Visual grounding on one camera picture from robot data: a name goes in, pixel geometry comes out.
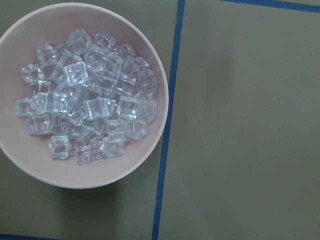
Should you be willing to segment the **pile of clear ice cubes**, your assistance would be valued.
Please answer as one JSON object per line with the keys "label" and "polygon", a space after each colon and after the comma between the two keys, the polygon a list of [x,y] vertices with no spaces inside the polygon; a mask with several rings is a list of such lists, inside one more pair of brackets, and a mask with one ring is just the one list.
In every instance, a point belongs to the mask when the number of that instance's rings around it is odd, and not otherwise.
{"label": "pile of clear ice cubes", "polygon": [[158,79],[129,44],[107,31],[71,32],[57,45],[35,48],[37,63],[23,67],[29,96],[16,101],[30,135],[49,135],[53,159],[78,165],[123,155],[146,136],[158,115]]}

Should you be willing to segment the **pink bowl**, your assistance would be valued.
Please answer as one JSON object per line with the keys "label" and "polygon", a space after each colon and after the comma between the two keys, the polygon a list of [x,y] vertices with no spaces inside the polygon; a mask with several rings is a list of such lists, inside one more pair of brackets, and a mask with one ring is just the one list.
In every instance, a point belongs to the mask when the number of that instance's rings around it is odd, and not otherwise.
{"label": "pink bowl", "polygon": [[[36,61],[35,47],[57,44],[74,30],[90,34],[109,31],[118,43],[130,43],[145,58],[158,79],[158,114],[147,135],[130,142],[122,156],[87,165],[76,160],[54,160],[49,138],[27,133],[24,119],[16,116],[16,100],[28,93],[20,68]],[[137,169],[156,147],[165,127],[169,91],[165,70],[152,44],[122,16],[86,3],[59,3],[37,9],[14,23],[0,39],[0,147],[28,175],[51,185],[88,189],[111,184]]]}

